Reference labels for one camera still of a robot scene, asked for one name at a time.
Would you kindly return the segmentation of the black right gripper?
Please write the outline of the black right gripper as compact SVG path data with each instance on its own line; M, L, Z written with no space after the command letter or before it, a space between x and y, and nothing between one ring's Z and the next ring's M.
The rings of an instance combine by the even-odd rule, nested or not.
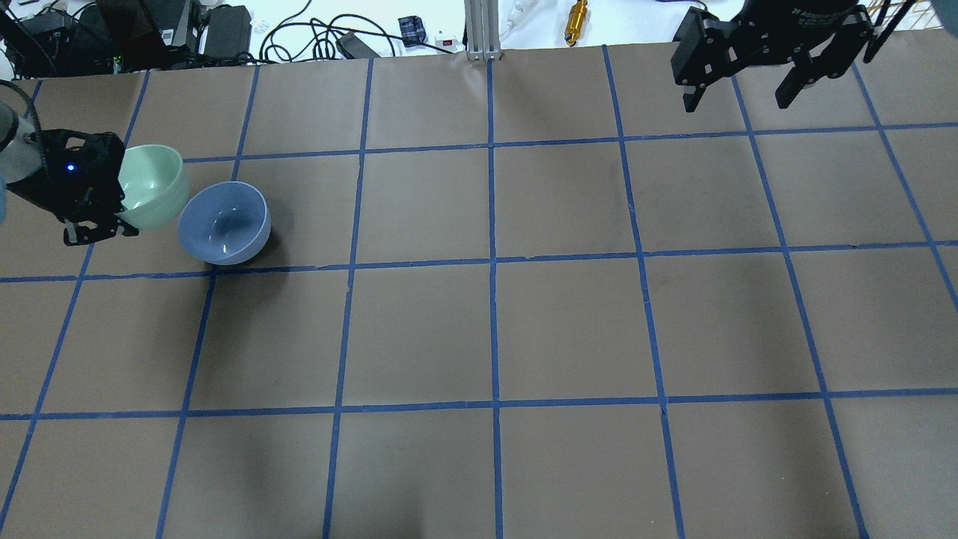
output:
M685 113L697 110L708 86L745 68L793 65L775 90L785 110L819 79L876 57L876 23L856 1L746 1L728 21L689 7L673 40Z

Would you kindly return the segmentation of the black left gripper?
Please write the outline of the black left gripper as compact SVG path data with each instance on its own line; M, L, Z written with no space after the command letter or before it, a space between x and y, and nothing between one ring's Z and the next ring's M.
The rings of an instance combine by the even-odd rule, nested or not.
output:
M66 246L136 237L141 230L116 216L124 151L113 132L20 129L7 137L7 190L54 215Z

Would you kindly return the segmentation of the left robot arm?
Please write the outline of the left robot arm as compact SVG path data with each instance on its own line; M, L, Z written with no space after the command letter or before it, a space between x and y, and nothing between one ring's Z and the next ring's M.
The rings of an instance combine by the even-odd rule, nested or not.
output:
M124 151L116 133L42 130L37 120L2 106L4 188L57 218L66 246L139 235L139 228L120 217Z

